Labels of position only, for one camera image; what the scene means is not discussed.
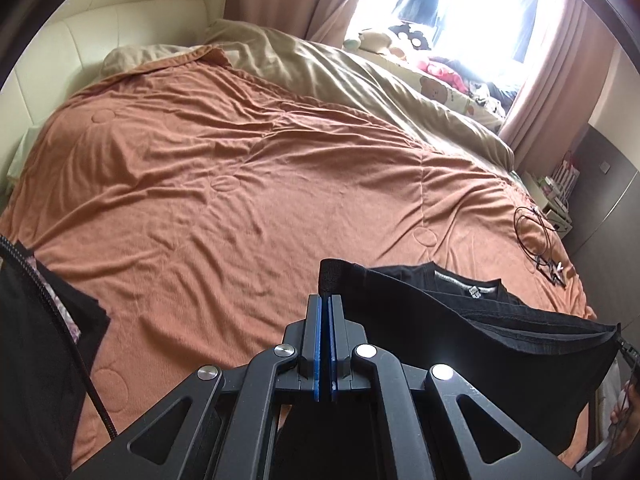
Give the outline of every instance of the silver screw head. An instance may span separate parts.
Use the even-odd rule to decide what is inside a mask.
[[[367,359],[372,358],[378,351],[376,347],[373,345],[359,345],[356,346],[356,354],[360,357],[366,357]]]
[[[210,381],[218,376],[218,369],[214,365],[204,365],[198,370],[198,378],[203,381]]]
[[[431,374],[441,381],[448,381],[453,377],[453,368],[449,365],[434,365],[431,369]]]
[[[276,348],[273,349],[273,353],[276,354],[278,357],[289,357],[290,355],[293,355],[293,352],[295,351],[296,349],[293,348],[293,346],[288,345],[286,343],[278,345],[276,346]]]

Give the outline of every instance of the orange blanket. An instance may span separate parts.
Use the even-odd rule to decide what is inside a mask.
[[[530,204],[465,158],[235,71],[206,46],[54,113],[0,232],[107,310],[92,378],[122,430],[198,366],[242,365],[280,342],[322,258],[434,260],[500,277],[534,308],[592,317],[557,237],[566,289],[517,245],[514,208]],[[86,402],[74,466],[107,441]]]

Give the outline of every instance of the white leather headboard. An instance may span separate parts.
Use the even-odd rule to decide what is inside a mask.
[[[0,190],[27,129],[40,124],[127,44],[202,41],[225,0],[66,0],[47,20],[0,90]]]

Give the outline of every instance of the black cable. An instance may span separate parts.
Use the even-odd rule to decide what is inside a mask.
[[[625,388],[625,395],[622,399],[622,405],[620,406],[621,408],[625,407],[626,400],[628,399],[629,388],[636,387],[633,380],[634,374],[636,373],[636,368],[638,368],[638,359],[635,360],[634,367],[631,369],[631,378],[629,379],[629,384]],[[616,428],[613,430],[613,436],[611,437],[611,446],[609,447],[609,452],[607,453],[607,459],[611,456],[611,453],[613,452],[613,449],[616,446],[616,440],[618,439],[622,431],[625,429],[625,426],[629,421],[631,409],[632,409],[631,406],[627,408],[628,411],[626,413],[626,416],[624,416],[622,420],[618,421],[618,423],[616,424]]]
[[[518,213],[520,211],[533,213],[534,216],[530,216],[525,212],[521,213],[520,216],[518,216]],[[542,228],[542,232],[545,235],[545,246],[542,249],[542,252],[536,253],[530,250],[525,245],[522,238],[520,237],[520,233],[518,232],[518,227],[520,225],[520,222],[522,222],[523,220],[529,220],[530,222],[533,222],[534,224]],[[535,264],[536,270],[540,272],[547,279],[547,281],[551,282],[552,285],[559,284],[559,285],[562,285],[563,287],[566,286],[564,282],[564,277],[562,277],[562,275],[560,274],[559,265],[558,265],[558,269],[556,269],[555,268],[556,263],[551,257],[553,247],[551,244],[551,236],[549,235],[549,232],[557,233],[559,232],[558,229],[555,229],[553,227],[548,227],[545,224],[545,219],[537,207],[519,206],[513,212],[513,230],[515,232],[516,241],[518,242],[518,245],[520,246],[522,251],[526,254],[527,258]],[[548,275],[545,272],[543,272],[542,269],[544,267],[548,269]]]
[[[63,342],[66,345],[66,348],[69,350],[71,354],[71,359],[74,362],[76,370],[80,375],[80,379],[82,384],[84,384],[84,388],[86,389],[91,402],[95,406],[95,410],[100,415],[100,419],[104,424],[104,427],[107,429],[107,433],[109,433],[109,438],[113,440],[118,436],[118,432],[116,431],[113,422],[111,421],[111,417],[107,412],[107,409],[104,407],[102,403],[102,399],[100,395],[98,395],[98,391],[95,389],[95,386],[91,380],[91,376],[84,366],[84,361],[82,360],[82,356],[76,347],[76,343],[71,337],[71,333],[69,332],[65,320],[60,314],[60,311],[56,307],[51,295],[44,287],[43,283],[40,281],[38,275],[33,270],[33,267],[24,259],[24,257],[20,254],[20,252],[14,247],[14,245],[3,235],[0,235],[0,256],[2,256],[7,263],[13,264],[12,267],[18,270],[24,277],[28,279],[33,285],[38,289],[38,299],[40,300],[41,305],[44,309],[49,313],[51,319],[53,321],[53,325],[55,325],[58,330],[58,335],[62,338]]]
[[[522,213],[520,216],[518,216],[518,212],[524,210],[528,213],[533,213],[535,215],[534,217],[528,216],[527,214]],[[545,234],[545,248],[543,249],[543,251],[541,253],[535,253],[533,251],[530,251],[526,245],[524,244],[524,241],[522,240],[522,238],[520,238],[520,234],[518,232],[518,225],[520,224],[520,221],[522,221],[523,219],[529,220],[531,222],[533,222],[536,225],[539,225],[542,228],[543,233]],[[516,208],[516,210],[513,212],[513,230],[515,231],[516,234],[516,240],[518,241],[518,245],[520,246],[520,248],[525,252],[525,254],[529,257],[529,259],[535,263],[537,263],[537,258],[540,258],[542,256],[544,256],[544,254],[547,251],[551,251],[551,237],[549,236],[549,231],[551,232],[558,232],[557,229],[553,229],[551,227],[548,227],[545,225],[545,221],[542,218],[542,215],[540,214],[539,210],[537,208],[533,208],[533,207],[526,207],[526,206],[519,206]]]

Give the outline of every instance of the bed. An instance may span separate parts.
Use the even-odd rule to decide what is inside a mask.
[[[469,95],[452,88],[444,81],[419,70],[396,56],[370,52],[362,48],[353,50],[352,53],[354,56],[362,57],[381,66],[407,83],[411,88],[420,92],[420,94],[445,105],[460,115],[474,120],[494,134],[497,134],[504,124],[504,115],[496,114],[487,109],[486,106],[479,105]]]
[[[44,122],[0,232],[107,310],[92,379],[117,428],[201,364],[279,343],[326,257],[433,260],[593,319],[556,236],[566,288],[517,245],[533,202],[497,137],[364,59],[219,20],[223,3],[69,0],[0,94],[5,168]],[[74,466],[107,441],[85,402]]]

